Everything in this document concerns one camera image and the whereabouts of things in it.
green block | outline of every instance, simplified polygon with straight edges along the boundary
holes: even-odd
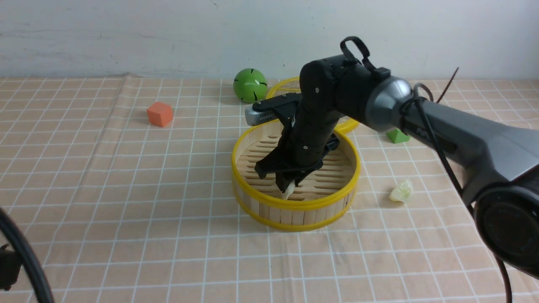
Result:
[[[395,128],[394,130],[390,130],[389,132],[385,134],[388,136],[389,140],[391,140],[391,142],[393,142],[394,144],[408,142],[408,140],[410,139],[410,136],[405,135],[398,128]]]

bamboo steamer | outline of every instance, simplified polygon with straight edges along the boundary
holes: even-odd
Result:
[[[286,93],[300,93],[300,77],[289,78],[274,85],[266,94],[266,99]],[[346,134],[354,130],[360,123],[348,117],[339,120],[336,130]]]
[[[274,120],[251,127],[236,142],[232,183],[239,205],[257,221],[286,231],[314,230],[336,221],[354,198],[360,176],[357,149],[342,129],[335,129],[339,147],[284,200],[275,174],[261,180],[254,171],[256,162],[277,146],[281,131],[282,124]]]

black cable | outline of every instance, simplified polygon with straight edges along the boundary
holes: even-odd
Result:
[[[460,186],[460,183],[457,180],[457,177],[455,176],[455,173],[454,173],[453,169],[449,165],[449,162],[447,161],[447,157],[444,154],[444,150],[442,149],[440,143],[438,142],[438,139],[437,139],[436,135],[434,134],[434,130],[432,129],[432,126],[431,126],[431,124],[429,122],[429,118],[427,117],[427,115],[425,114],[425,111],[423,109],[423,102],[427,101],[427,99],[424,98],[424,97],[421,97],[419,95],[419,88],[423,88],[428,93],[429,98],[431,99],[431,101],[433,101],[432,93],[430,92],[430,90],[424,84],[417,83],[416,85],[414,85],[414,88],[413,88],[413,91],[412,91],[414,97],[411,98],[410,100],[407,100],[406,102],[404,102],[404,104],[400,108],[400,112],[401,112],[401,115],[403,117],[402,118],[403,122],[401,123],[401,125],[402,126],[404,125],[404,117],[406,116],[406,113],[410,109],[411,105],[414,104],[416,106],[418,112],[419,112],[419,116],[421,117],[421,121],[423,122],[423,125],[424,125],[425,129],[427,130],[427,133],[428,133],[428,135],[429,135],[429,137],[431,139],[432,145],[434,146],[434,150],[438,154],[438,157],[440,158],[440,161],[442,162],[442,165],[444,166],[444,169],[447,172],[449,178],[451,179],[451,182],[453,183],[453,186],[457,190],[459,196],[462,196],[462,187]],[[466,207],[466,209],[468,210],[468,212],[470,213],[470,215],[473,218],[473,208],[472,208],[472,206],[468,205]],[[509,274],[507,273],[507,268],[506,268],[505,264],[503,263],[503,261],[501,259],[499,259],[497,256],[494,256],[494,258],[496,260],[496,263],[498,264],[498,267],[500,269],[500,273],[502,275],[503,285],[505,287],[505,293],[506,293],[506,302],[507,303],[512,303],[513,302],[513,292],[511,291],[511,281],[509,279]]]
[[[23,233],[2,208],[0,208],[0,231],[23,263],[24,271],[32,284],[37,301],[39,303],[54,303],[51,287],[36,254]]]

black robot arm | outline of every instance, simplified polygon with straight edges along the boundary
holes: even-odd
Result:
[[[356,59],[346,46],[363,55]],[[510,127],[420,97],[404,79],[375,68],[357,37],[343,54],[307,63],[301,100],[284,124],[278,146],[255,170],[276,173],[285,191],[322,166],[338,145],[333,130],[342,115],[379,132],[399,128],[463,167],[453,183],[472,211],[485,244],[500,259],[539,279],[539,131]],[[445,165],[452,175],[449,165]]]

garlic piece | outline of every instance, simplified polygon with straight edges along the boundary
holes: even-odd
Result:
[[[413,194],[413,185],[410,179],[404,180],[401,184],[397,185],[389,195],[389,200],[393,202],[408,202]]]
[[[288,185],[285,192],[281,194],[281,199],[288,200],[288,197],[294,193],[294,189],[296,188],[295,182],[292,182]]]

